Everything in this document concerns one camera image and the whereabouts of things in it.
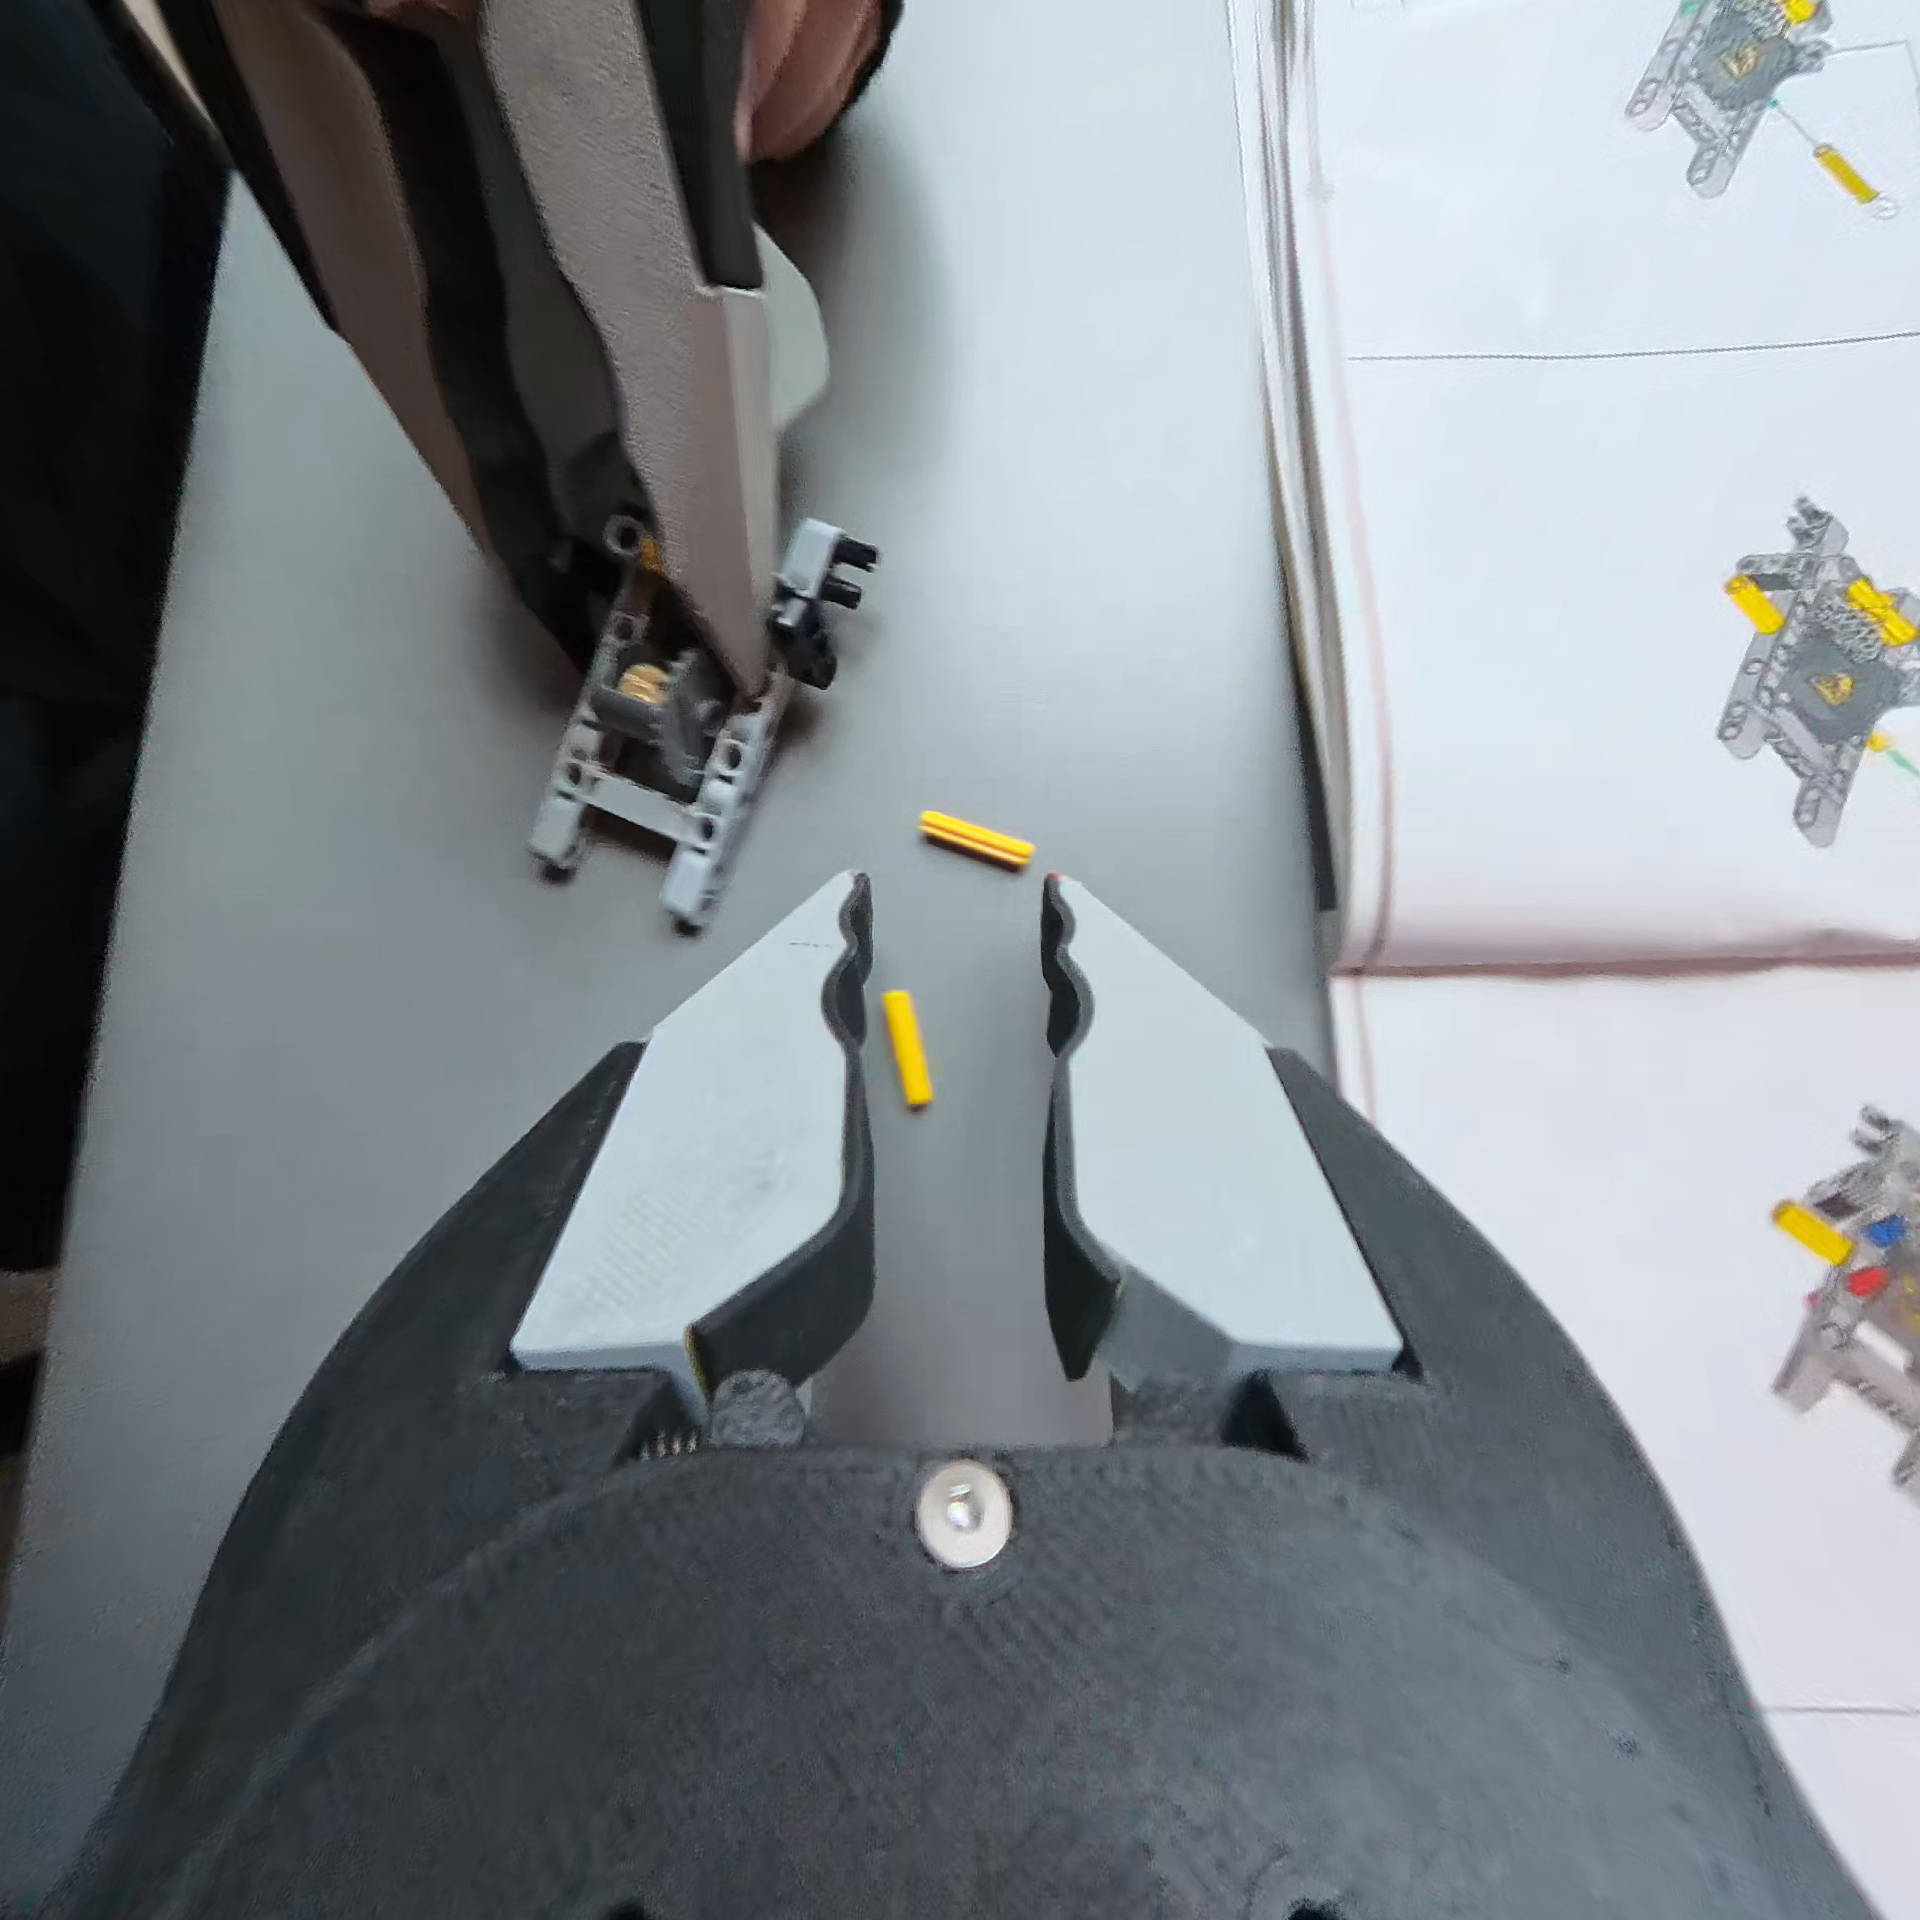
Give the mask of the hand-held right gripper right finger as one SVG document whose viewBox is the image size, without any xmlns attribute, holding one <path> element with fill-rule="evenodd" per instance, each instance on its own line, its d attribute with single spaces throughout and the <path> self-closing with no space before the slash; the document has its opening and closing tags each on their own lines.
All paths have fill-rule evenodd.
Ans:
<svg viewBox="0 0 1920 1920">
<path fill-rule="evenodd" d="M 1070 1379 L 1388 1371 L 1404 1335 L 1265 1038 L 1049 875 L 1043 1284 Z"/>
</svg>

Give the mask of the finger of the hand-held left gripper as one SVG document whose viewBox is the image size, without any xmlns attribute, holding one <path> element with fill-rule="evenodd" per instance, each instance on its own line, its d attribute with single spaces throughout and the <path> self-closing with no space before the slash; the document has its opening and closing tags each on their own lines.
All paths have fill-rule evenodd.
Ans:
<svg viewBox="0 0 1920 1920">
<path fill-rule="evenodd" d="M 763 298 L 700 281 L 641 6 L 481 6 L 547 250 L 597 329 L 666 578 L 743 693 L 772 679 L 779 433 Z"/>
<path fill-rule="evenodd" d="M 492 99 L 480 6 L 207 6 L 207 109 L 328 325 L 565 657 L 646 490 Z"/>
</svg>

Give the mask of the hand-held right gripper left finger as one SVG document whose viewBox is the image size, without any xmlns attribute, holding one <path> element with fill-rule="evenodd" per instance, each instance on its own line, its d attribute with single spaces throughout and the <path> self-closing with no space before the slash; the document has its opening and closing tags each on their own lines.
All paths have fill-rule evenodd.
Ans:
<svg viewBox="0 0 1920 1920">
<path fill-rule="evenodd" d="M 646 1035 L 518 1369 L 659 1371 L 688 1411 L 768 1375 L 812 1407 L 876 1301 L 873 905 L 867 875 L 829 878 Z"/>
</svg>

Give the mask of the grey lego frame assembly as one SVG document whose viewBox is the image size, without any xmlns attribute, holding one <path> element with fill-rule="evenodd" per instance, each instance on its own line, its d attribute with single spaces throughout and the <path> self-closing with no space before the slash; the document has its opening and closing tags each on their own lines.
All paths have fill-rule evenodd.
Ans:
<svg viewBox="0 0 1920 1920">
<path fill-rule="evenodd" d="M 837 671 L 828 612 L 859 605 L 859 580 L 876 571 L 881 552 L 829 520 L 803 518 L 795 526 L 766 613 L 772 679 L 758 693 L 734 689 L 704 780 L 680 798 L 630 780 L 587 700 L 611 653 L 627 643 L 674 648 L 698 641 L 723 661 L 700 635 L 686 596 L 667 582 L 655 532 L 635 514 L 614 514 L 603 542 L 617 563 L 617 591 L 541 798 L 530 854 L 547 879 L 565 879 L 579 869 L 597 818 L 641 829 L 671 846 L 662 910 L 683 931 L 700 931 L 723 898 L 792 689 L 824 689 Z"/>
</svg>

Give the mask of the grey lego differential housing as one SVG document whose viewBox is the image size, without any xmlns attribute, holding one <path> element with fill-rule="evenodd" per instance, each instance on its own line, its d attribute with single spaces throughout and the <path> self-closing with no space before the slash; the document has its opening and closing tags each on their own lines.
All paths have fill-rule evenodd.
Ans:
<svg viewBox="0 0 1920 1920">
<path fill-rule="evenodd" d="M 659 660 L 671 672 L 671 693 L 659 707 L 625 703 L 614 685 L 635 660 Z M 708 647 L 627 643 L 611 653 L 611 665 L 597 679 L 591 713 L 617 745 L 630 780 L 691 798 L 704 780 L 708 757 L 718 730 L 732 716 L 734 685 Z"/>
</svg>

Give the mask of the lego instruction booklet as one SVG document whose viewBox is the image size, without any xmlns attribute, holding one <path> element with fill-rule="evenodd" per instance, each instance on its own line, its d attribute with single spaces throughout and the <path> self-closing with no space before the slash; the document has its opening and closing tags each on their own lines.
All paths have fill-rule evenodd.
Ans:
<svg viewBox="0 0 1920 1920">
<path fill-rule="evenodd" d="M 1914 1914 L 1918 8 L 1226 14 L 1343 1093 Z"/>
</svg>

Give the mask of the person's left hand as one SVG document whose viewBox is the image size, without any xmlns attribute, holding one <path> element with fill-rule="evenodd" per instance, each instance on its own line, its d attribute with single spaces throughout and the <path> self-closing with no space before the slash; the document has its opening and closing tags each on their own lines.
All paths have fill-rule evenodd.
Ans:
<svg viewBox="0 0 1920 1920">
<path fill-rule="evenodd" d="M 734 145 L 747 165 L 821 140 L 886 59 L 902 3 L 751 3 Z"/>
</svg>

